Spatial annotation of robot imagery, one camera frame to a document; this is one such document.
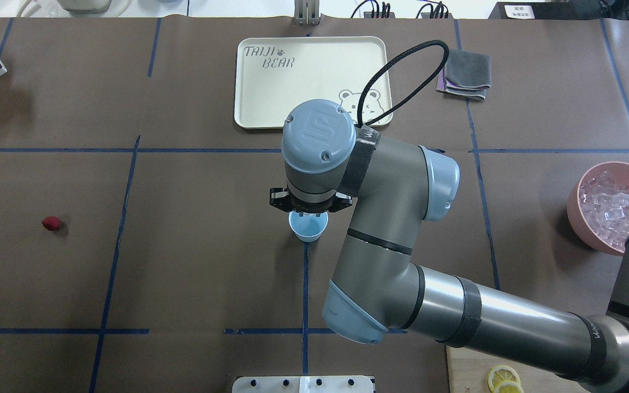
red sponge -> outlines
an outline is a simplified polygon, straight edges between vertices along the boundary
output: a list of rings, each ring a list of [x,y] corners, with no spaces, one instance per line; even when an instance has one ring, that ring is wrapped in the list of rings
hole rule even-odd
[[[43,226],[48,231],[57,231],[62,226],[62,221],[55,216],[50,216],[43,220]]]

plastic cup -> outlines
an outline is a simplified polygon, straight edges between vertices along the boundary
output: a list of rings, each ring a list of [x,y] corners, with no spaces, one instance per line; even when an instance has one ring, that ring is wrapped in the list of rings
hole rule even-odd
[[[299,212],[292,211],[288,216],[288,222],[298,239],[305,243],[311,243],[319,239],[324,229],[327,228],[329,216],[327,212],[321,213],[319,217],[316,214],[306,212],[302,213],[301,216]]]

gray cloth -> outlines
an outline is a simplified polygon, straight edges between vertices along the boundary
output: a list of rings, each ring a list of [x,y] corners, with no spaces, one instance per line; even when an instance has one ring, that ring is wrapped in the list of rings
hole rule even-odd
[[[445,79],[452,87],[486,90],[491,87],[491,57],[481,53],[450,50],[445,65]]]
[[[491,57],[451,49],[436,89],[472,99],[486,99],[491,87]]]

metal bracket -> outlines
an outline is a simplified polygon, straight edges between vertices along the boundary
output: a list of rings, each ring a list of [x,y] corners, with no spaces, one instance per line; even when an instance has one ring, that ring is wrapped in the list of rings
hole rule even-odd
[[[295,0],[295,25],[319,25],[319,0]]]
[[[375,393],[371,376],[260,376],[240,377],[232,393]]]

tray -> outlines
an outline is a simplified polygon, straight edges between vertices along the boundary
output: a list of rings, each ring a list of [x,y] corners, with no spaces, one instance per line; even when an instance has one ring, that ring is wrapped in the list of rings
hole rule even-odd
[[[237,47],[234,120],[245,129],[281,128],[290,111],[310,99],[337,102],[355,118],[360,93],[386,63],[377,37],[247,38]],[[392,107],[387,74],[365,106],[364,121]]]

